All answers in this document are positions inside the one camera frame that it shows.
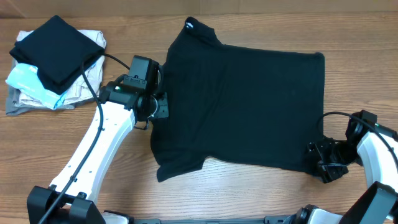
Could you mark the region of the black polo shirt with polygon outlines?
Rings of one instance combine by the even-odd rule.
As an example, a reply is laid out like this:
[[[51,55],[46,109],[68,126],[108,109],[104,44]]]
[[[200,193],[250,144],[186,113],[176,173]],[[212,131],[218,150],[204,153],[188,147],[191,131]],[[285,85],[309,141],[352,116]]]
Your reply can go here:
[[[163,66],[169,116],[153,122],[158,181],[206,158],[315,173],[307,144],[323,114],[325,58],[221,43],[188,17]]]

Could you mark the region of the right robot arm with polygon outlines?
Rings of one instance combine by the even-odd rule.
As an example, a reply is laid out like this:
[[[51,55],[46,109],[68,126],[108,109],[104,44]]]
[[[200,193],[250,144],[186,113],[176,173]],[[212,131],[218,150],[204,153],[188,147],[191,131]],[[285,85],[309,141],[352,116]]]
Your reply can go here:
[[[328,212],[315,205],[300,208],[283,223],[384,223],[397,222],[397,131],[361,110],[348,115],[344,140],[323,137],[307,149],[316,177],[330,183],[348,173],[348,166],[363,167],[367,189],[344,214]]]

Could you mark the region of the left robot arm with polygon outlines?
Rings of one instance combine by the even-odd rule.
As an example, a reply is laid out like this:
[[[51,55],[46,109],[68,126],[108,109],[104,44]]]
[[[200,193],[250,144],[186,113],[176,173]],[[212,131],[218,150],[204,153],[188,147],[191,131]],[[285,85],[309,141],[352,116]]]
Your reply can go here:
[[[124,138],[138,122],[169,115],[167,95],[161,92],[161,65],[134,56],[128,73],[94,97],[93,120],[75,153],[47,188],[35,186],[27,198],[30,223],[133,223],[119,212],[96,206],[104,177]]]

